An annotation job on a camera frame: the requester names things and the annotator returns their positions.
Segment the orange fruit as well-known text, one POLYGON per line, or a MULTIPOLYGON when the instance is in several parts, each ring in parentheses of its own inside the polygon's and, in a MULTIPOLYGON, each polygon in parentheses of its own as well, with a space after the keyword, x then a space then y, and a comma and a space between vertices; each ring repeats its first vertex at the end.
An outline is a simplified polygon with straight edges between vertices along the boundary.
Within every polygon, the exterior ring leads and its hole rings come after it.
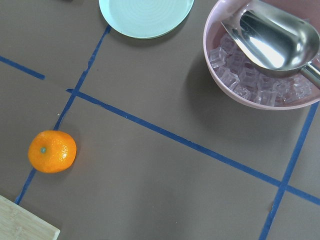
POLYGON ((28 148, 28 160, 38 171, 47 174, 68 169, 75 161, 77 145, 67 133, 45 130, 37 134, 28 148))

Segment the pink bowl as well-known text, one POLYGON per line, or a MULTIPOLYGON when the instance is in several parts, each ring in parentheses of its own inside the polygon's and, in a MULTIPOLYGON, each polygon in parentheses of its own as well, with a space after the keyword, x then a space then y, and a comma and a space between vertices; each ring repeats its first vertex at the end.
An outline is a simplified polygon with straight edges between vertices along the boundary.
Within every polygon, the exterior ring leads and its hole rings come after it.
MULTIPOLYGON (((209 52, 212 49, 215 49, 220 44, 220 40, 223 35, 226 33, 226 30, 221 24, 221 21, 229 16, 231 16, 234 12, 236 12, 239 8, 246 5, 248 0, 219 0, 214 5, 212 10, 210 11, 206 23, 204 25, 203 30, 203 52, 204 58, 210 71, 210 74, 215 81, 215 83, 219 86, 219 88, 230 98, 233 100, 255 109, 260 110, 271 110, 271 111, 280 111, 280 110, 293 110, 299 109, 306 106, 310 106, 314 103, 320 101, 320 90, 316 87, 312 88, 312 94, 293 101, 288 104, 284 104, 282 106, 267 106, 262 104, 257 104, 255 102, 249 101, 237 94, 235 94, 232 90, 230 90, 225 84, 220 80, 219 76, 216 74, 214 69, 212 68, 209 61, 209 52)), ((316 14, 320 12, 320 6, 311 0, 267 0, 268 4, 271 4, 275 7, 278 7, 288 13, 296 15, 300 18, 309 18, 313 26, 319 31, 320 23, 317 22, 316 14)))

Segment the ice cubes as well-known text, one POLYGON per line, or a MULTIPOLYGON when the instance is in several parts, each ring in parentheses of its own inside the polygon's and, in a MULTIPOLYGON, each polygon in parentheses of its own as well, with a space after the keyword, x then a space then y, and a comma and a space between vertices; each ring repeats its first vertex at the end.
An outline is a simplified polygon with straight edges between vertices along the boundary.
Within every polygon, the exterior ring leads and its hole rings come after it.
POLYGON ((313 87, 301 74, 271 78, 256 70, 228 34, 209 54, 209 62, 217 76, 238 96, 260 105, 278 107, 304 99, 313 87))

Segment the green plate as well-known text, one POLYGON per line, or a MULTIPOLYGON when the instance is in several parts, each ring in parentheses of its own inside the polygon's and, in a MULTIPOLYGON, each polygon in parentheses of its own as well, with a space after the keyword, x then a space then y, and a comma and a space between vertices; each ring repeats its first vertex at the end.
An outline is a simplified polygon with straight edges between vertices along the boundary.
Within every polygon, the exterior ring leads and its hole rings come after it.
POLYGON ((174 30, 190 13, 193 0, 100 0, 111 28, 135 39, 154 39, 174 30))

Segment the wooden cutting board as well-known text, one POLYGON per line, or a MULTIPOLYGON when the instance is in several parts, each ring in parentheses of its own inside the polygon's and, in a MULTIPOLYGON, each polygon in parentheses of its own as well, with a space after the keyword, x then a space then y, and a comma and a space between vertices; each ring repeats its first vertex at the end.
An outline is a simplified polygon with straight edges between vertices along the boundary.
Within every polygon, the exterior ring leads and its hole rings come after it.
POLYGON ((2 240, 56 240, 60 230, 23 207, 0 197, 2 240))

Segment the metal scoop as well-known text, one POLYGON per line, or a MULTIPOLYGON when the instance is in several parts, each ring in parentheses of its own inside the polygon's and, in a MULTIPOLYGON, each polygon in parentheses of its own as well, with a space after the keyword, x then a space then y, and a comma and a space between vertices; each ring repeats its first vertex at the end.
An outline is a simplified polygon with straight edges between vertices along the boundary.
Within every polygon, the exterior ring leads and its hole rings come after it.
POLYGON ((252 0, 221 24, 264 75, 285 78, 301 74, 320 86, 320 69, 312 63, 320 50, 320 35, 310 23, 252 0))

